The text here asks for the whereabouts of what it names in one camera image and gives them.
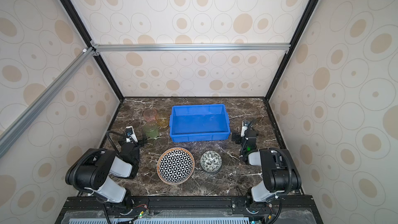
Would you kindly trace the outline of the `flower pattern orange rim plate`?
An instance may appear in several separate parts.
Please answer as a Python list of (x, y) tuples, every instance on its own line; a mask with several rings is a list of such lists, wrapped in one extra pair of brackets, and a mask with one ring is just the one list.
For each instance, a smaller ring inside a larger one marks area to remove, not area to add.
[(195, 160), (190, 151), (175, 147), (165, 151), (157, 162), (157, 174), (168, 185), (187, 181), (195, 169)]

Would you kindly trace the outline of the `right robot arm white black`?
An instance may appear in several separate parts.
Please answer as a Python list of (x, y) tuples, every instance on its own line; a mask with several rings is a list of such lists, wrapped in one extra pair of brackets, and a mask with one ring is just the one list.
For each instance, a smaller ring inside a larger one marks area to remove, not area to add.
[(286, 149), (257, 149), (257, 132), (245, 130), (232, 133), (232, 141), (241, 145), (239, 157), (251, 166), (261, 168), (262, 181), (251, 187), (246, 194), (246, 207), (253, 203), (269, 203), (302, 186), (301, 176)]

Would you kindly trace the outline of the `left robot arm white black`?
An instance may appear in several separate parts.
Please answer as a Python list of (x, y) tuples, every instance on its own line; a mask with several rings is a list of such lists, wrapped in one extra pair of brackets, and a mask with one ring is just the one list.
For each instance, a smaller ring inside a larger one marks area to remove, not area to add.
[(134, 207), (131, 192), (118, 185), (110, 176), (134, 179), (140, 166), (140, 148), (147, 143), (144, 134), (136, 137), (132, 127), (125, 133), (107, 131), (112, 149), (90, 148), (67, 171), (65, 182), (79, 192), (94, 196), (106, 207), (126, 214)]

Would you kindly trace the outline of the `blue plastic bin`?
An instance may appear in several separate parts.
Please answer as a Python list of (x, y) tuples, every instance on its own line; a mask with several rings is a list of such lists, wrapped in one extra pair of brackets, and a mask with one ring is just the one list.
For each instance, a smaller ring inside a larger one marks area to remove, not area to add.
[(170, 137), (174, 143), (222, 141), (230, 136), (230, 119), (224, 104), (173, 106)]

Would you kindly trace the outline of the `green transparent cup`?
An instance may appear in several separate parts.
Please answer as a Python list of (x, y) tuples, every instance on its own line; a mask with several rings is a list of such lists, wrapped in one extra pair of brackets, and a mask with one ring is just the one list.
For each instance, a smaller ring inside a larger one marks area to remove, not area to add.
[(159, 126), (155, 121), (146, 122), (143, 131), (149, 139), (156, 139), (159, 136)]

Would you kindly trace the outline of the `pink transparent cup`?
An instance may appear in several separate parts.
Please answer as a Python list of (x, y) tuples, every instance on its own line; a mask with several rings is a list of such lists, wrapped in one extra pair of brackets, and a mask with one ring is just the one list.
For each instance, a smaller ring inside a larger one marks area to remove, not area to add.
[(157, 110), (154, 108), (144, 110), (143, 117), (146, 122), (156, 122)]

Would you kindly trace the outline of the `yellow transparent cup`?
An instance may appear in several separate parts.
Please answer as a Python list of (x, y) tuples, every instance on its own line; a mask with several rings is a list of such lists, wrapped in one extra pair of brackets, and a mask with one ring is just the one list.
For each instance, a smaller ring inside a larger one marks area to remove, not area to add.
[(155, 120), (159, 127), (167, 128), (169, 126), (170, 115), (164, 111), (157, 112)]

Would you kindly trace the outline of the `green floral ceramic bowl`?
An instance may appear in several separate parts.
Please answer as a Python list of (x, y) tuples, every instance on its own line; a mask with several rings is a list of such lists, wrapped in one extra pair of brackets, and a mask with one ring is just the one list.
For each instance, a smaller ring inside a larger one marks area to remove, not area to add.
[(207, 151), (201, 156), (200, 164), (205, 172), (216, 174), (221, 170), (222, 157), (215, 151)]

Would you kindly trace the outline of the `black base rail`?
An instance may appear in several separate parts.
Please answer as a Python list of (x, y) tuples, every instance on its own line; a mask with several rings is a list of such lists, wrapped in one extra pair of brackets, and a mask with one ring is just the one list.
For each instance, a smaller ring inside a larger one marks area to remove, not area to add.
[(313, 197), (282, 196), (250, 203), (244, 196), (129, 197), (106, 203), (95, 197), (70, 197), (57, 224), (321, 224)]

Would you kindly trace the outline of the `left diagonal aluminium frame bar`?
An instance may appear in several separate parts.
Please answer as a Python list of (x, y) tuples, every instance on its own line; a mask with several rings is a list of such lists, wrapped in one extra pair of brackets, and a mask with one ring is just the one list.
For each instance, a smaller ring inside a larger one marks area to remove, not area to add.
[(1, 157), (3, 157), (24, 131), (32, 124), (45, 107), (69, 82), (80, 67), (93, 56), (92, 47), (82, 53), (47, 87), (43, 93), (1, 135)]

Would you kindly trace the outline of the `horizontal aluminium frame bar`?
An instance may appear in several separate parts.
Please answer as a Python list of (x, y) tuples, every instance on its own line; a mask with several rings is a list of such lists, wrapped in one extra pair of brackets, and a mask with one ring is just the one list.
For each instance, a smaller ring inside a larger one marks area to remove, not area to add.
[(247, 50), (289, 50), (289, 43), (246, 43), (246, 44), (96, 44), (99, 52), (116, 51), (247, 51)]

